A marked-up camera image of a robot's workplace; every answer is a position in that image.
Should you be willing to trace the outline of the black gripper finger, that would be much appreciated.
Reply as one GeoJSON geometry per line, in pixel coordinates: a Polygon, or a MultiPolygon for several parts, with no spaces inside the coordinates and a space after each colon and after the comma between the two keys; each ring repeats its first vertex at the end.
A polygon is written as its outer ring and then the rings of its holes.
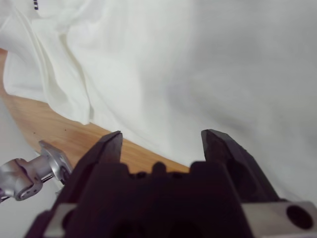
{"type": "Polygon", "coordinates": [[[122,143],[123,136],[120,131],[103,136],[79,160],[54,205],[76,203],[97,164],[120,162],[122,143]]]}
{"type": "Polygon", "coordinates": [[[264,172],[249,152],[224,132],[201,131],[207,162],[222,163],[242,202],[281,202],[264,172]]]}

